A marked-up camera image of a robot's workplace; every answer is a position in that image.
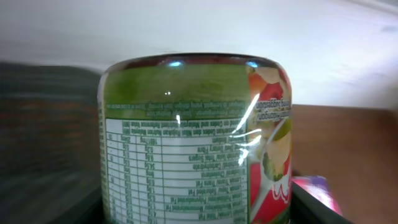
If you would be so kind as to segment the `red purple snack bag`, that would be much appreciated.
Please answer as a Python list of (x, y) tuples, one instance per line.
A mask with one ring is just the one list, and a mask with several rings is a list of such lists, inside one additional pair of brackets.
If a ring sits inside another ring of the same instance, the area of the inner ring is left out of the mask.
[(293, 181), (335, 213), (343, 215), (325, 177), (319, 175), (298, 176), (293, 177)]

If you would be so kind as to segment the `green lid jar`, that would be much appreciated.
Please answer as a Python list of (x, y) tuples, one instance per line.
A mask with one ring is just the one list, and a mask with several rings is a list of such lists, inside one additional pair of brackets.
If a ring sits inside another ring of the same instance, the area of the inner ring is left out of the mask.
[(106, 223), (290, 223), (292, 89), (275, 61), (167, 54), (98, 87)]

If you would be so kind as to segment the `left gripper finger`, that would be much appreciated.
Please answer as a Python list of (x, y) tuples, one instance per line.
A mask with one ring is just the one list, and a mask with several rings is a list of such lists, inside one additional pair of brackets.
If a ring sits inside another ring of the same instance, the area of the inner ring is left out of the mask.
[(292, 183), (290, 216), (293, 224), (353, 224), (294, 182)]

